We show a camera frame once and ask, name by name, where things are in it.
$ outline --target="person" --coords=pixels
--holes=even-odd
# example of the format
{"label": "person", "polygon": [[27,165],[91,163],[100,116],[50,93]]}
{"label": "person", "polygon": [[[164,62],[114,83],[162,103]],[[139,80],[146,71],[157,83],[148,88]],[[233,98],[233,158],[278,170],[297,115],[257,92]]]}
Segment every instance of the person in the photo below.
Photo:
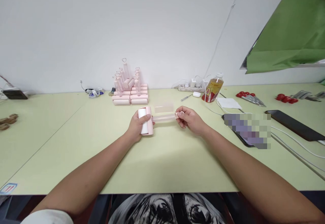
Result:
{"label": "person", "polygon": [[[181,128],[202,137],[246,199],[271,223],[325,223],[325,215],[274,171],[209,127],[192,109],[176,110]],[[128,150],[141,139],[151,115],[136,112],[127,131],[103,151],[67,175],[22,224],[72,224],[96,198]],[[119,195],[109,223],[226,223],[222,199],[204,194]]]}

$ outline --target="sticker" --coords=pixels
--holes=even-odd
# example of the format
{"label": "sticker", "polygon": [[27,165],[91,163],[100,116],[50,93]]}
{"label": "sticker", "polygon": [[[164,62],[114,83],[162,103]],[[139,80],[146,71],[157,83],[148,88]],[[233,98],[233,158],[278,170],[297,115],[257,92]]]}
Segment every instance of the sticker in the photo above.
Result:
{"label": "sticker", "polygon": [[0,190],[0,195],[8,195],[17,187],[17,183],[8,183]]}

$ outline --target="white sleeve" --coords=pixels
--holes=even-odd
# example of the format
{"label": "white sleeve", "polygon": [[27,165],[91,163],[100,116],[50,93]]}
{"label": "white sleeve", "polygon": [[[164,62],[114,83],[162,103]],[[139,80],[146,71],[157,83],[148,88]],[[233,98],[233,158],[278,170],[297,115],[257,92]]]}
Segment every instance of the white sleeve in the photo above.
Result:
{"label": "white sleeve", "polygon": [[73,221],[64,211],[45,209],[30,214],[21,224],[73,224]]}

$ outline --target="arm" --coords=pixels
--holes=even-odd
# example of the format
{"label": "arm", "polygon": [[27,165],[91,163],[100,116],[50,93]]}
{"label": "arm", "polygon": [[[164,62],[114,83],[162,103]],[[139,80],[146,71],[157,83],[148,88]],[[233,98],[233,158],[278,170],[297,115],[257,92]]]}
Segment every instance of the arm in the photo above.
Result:
{"label": "arm", "polygon": [[182,128],[202,136],[239,190],[273,223],[324,223],[324,214],[274,171],[206,125],[192,109],[176,110]]}
{"label": "arm", "polygon": [[43,209],[62,210],[71,217],[82,213],[103,189],[128,150],[140,140],[142,124],[150,118],[151,115],[146,115],[139,119],[137,111],[121,137],[67,175],[32,213]]}

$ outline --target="green cloth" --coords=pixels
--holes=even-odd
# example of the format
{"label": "green cloth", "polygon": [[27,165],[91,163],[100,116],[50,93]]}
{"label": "green cloth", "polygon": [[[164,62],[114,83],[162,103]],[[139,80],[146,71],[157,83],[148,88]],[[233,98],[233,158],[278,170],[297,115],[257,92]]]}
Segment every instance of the green cloth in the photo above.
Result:
{"label": "green cloth", "polygon": [[247,57],[247,74],[325,59],[325,0],[282,0]]}

